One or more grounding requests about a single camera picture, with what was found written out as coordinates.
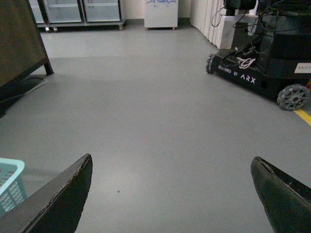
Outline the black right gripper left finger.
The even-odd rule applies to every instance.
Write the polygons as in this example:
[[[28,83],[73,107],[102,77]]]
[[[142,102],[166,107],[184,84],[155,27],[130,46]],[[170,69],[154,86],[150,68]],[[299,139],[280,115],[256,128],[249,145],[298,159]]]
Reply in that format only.
[[[90,154],[78,159],[0,218],[2,233],[73,233],[91,186]]]

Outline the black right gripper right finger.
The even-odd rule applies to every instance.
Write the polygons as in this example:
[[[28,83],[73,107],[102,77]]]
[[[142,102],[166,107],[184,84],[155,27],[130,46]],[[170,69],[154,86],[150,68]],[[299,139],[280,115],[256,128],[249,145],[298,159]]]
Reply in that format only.
[[[275,233],[311,231],[311,189],[257,156],[251,163],[257,195]]]

